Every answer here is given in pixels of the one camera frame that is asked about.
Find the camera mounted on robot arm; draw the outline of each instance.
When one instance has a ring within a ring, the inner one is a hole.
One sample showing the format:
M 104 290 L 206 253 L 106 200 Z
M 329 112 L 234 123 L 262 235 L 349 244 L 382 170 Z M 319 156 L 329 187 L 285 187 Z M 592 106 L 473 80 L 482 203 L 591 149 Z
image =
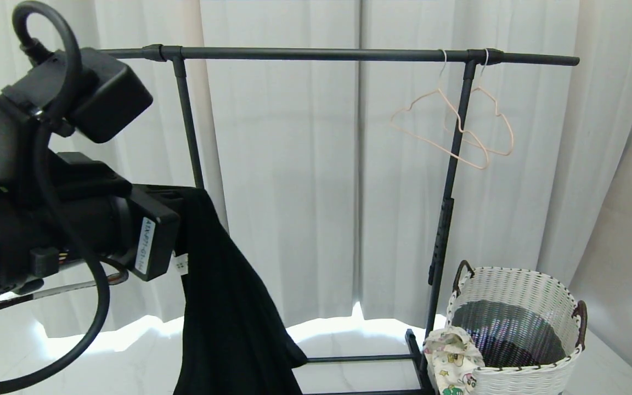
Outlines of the camera mounted on robot arm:
M 50 52 L 27 31 L 39 13 L 53 23 L 65 50 Z M 105 143 L 153 102 L 126 63 L 80 49 L 64 18 L 49 5 L 22 2 L 14 32 L 33 68 L 0 95 L 0 294 L 27 295 L 45 277 L 86 263 L 98 308 L 80 343 L 57 362 L 0 382 L 0 393 L 34 385 L 73 362 L 100 332 L 109 309 L 101 262 L 114 262 L 145 281 L 168 270 L 178 240 L 182 187 L 132 184 L 81 153 L 53 153 L 52 133 L 80 132 Z

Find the black cloth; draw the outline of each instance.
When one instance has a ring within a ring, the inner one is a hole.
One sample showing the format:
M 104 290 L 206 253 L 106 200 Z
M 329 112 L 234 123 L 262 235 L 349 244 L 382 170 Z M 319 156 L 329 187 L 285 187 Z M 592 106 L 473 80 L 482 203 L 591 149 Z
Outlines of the black cloth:
M 221 226 L 205 190 L 188 188 L 185 322 L 174 395 L 301 394 L 291 371 L 306 356 L 258 274 Z

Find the vertical rack pole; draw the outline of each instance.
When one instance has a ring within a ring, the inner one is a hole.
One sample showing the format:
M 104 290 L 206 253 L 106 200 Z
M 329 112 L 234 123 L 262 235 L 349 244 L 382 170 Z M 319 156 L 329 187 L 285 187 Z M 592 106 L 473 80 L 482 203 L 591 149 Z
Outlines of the vertical rack pole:
M 187 70 L 184 58 L 178 56 L 172 58 L 172 65 L 177 78 L 177 90 L 180 94 L 180 106 L 182 107 L 182 118 L 185 124 L 187 135 L 187 145 L 189 146 L 189 158 L 191 160 L 191 171 L 194 174 L 195 187 L 204 187 L 204 178 L 201 175 L 201 162 L 199 159 L 199 143 L 196 141 L 194 129 L 194 117 L 191 115 L 191 100 L 189 97 L 189 86 L 187 85 Z
M 472 93 L 472 80 L 475 77 L 477 67 L 476 60 L 469 60 L 465 63 L 465 71 L 462 80 L 462 91 L 460 93 L 460 104 L 458 105 L 459 122 L 455 124 L 455 132 L 452 139 L 452 149 L 455 155 L 460 155 L 462 145 L 462 132 L 465 128 L 467 118 L 467 106 L 470 104 L 470 94 Z M 455 200 L 452 198 L 452 187 L 455 182 L 457 172 L 457 158 L 450 157 L 448 171 L 445 178 L 445 189 L 443 190 L 443 201 L 441 205 L 441 216 L 438 218 L 438 228 L 436 233 L 436 245 L 433 248 L 431 267 L 428 269 L 428 284 L 431 285 L 431 300 L 428 305 L 428 318 L 426 320 L 426 335 L 433 329 L 436 320 L 436 310 L 438 305 L 438 294 L 441 293 L 441 280 L 443 276 L 443 265 L 445 263 L 445 253 L 447 250 L 448 236 L 450 234 L 450 223 L 452 220 L 452 208 Z M 426 371 L 426 358 L 421 358 L 419 365 L 421 372 Z

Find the white woven basket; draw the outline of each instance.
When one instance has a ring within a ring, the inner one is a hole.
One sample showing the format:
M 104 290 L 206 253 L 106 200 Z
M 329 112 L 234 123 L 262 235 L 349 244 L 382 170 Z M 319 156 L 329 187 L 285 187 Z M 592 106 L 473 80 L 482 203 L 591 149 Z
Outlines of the white woven basket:
M 467 273 L 460 278 L 463 268 L 467 268 Z M 514 317 L 519 315 L 504 317 L 504 308 L 488 308 L 489 305 L 517 308 L 519 312 L 529 312 L 528 314 L 536 318 L 515 320 Z M 478 322 L 482 319 L 485 320 L 486 327 L 476 333 L 476 343 L 484 343 L 489 338 L 494 342 L 499 337 L 508 337 L 511 333 L 519 342 L 526 343 L 525 346 L 540 348 L 541 353 L 547 348 L 547 345 L 542 344 L 544 340 L 541 337 L 552 337 L 557 340 L 556 348 L 559 348 L 561 343 L 562 349 L 559 350 L 561 355 L 558 360 L 546 360 L 540 365 L 478 368 L 472 373 L 477 380 L 475 395 L 558 395 L 565 389 L 572 369 L 585 348 L 586 305 L 582 301 L 576 302 L 562 283 L 549 275 L 531 270 L 496 267 L 472 269 L 469 263 L 463 261 L 455 277 L 447 309 L 447 325 L 454 325 L 453 322 L 469 323 L 471 320 Z M 542 322 L 545 325 L 545 334 L 533 333 L 533 325 L 526 325 L 525 328 L 524 323 L 529 322 Z M 492 333 L 494 330 L 499 331 L 499 335 Z M 497 342 L 494 352 L 505 347 L 516 348 L 513 343 Z M 477 347 L 484 355 L 479 343 Z M 487 355 L 484 355 L 484 358 L 487 363 Z

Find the white label sticker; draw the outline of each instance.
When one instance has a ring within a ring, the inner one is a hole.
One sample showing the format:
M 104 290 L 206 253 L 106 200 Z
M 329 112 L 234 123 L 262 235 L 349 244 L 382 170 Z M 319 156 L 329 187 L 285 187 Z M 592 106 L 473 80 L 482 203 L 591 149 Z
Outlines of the white label sticker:
M 138 252 L 136 253 L 136 270 L 148 274 L 148 260 L 150 250 L 153 247 L 153 235 L 155 235 L 155 222 L 150 218 L 143 218 L 140 226 L 140 239 L 138 240 Z
M 180 275 L 186 275 L 189 272 L 187 263 L 189 262 L 188 253 L 184 253 L 179 257 L 175 257 L 175 253 L 172 253 L 171 263 L 177 268 Z

